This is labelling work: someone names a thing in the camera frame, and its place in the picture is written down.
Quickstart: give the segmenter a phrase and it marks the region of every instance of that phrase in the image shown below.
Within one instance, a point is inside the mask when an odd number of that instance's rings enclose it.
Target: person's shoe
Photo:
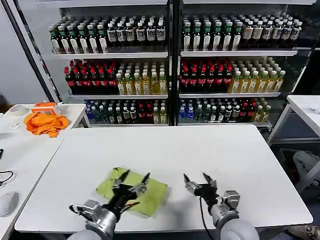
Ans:
[[[315,225],[290,226],[287,230],[303,240],[320,240],[320,228]]]

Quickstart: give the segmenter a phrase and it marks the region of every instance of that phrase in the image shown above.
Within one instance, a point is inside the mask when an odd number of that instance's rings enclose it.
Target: table leg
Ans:
[[[282,127],[282,125],[286,122],[286,120],[288,119],[288,117],[289,117],[289,115],[291,114],[291,112],[292,112],[292,109],[291,109],[291,107],[290,107],[290,104],[288,103],[288,104],[285,106],[285,108],[284,108],[284,110],[283,110],[283,112],[282,112],[279,120],[276,122],[276,125],[274,126],[274,128],[273,128],[273,130],[272,130],[272,132],[271,132],[271,134],[270,134],[270,136],[269,136],[269,138],[268,138],[268,144],[269,144],[269,146],[272,145],[272,140],[273,140],[273,138],[276,136],[277,131],[278,131],[278,130]]]

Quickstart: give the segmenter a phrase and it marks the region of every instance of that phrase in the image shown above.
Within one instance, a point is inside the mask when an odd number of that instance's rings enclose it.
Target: beverage cooler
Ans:
[[[271,130],[320,23],[315,0],[6,2],[56,98],[93,126]]]

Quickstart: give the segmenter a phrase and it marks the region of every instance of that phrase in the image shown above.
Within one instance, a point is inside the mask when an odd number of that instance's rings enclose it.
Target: black cable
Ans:
[[[0,174],[7,174],[7,173],[11,173],[11,176],[8,177],[6,180],[0,181],[0,187],[2,186],[2,184],[6,181],[8,181],[10,178],[12,178],[12,176],[14,175],[13,171],[0,171]]]
[[[202,217],[203,226],[204,226],[204,228],[205,228],[206,233],[209,235],[210,239],[211,239],[211,240],[214,240],[214,238],[211,236],[211,234],[210,234],[210,232],[209,232],[209,230],[208,230],[208,228],[207,228],[207,225],[206,225],[206,223],[205,223],[204,211],[203,211],[203,209],[202,209],[202,202],[201,202],[202,197],[200,197],[199,199],[200,199],[200,210],[201,210],[201,217]]]

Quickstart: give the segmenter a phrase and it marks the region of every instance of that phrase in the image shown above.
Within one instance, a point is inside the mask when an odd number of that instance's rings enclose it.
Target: small white object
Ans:
[[[4,218],[10,215],[17,207],[19,194],[16,191],[10,191],[0,196],[0,217]]]

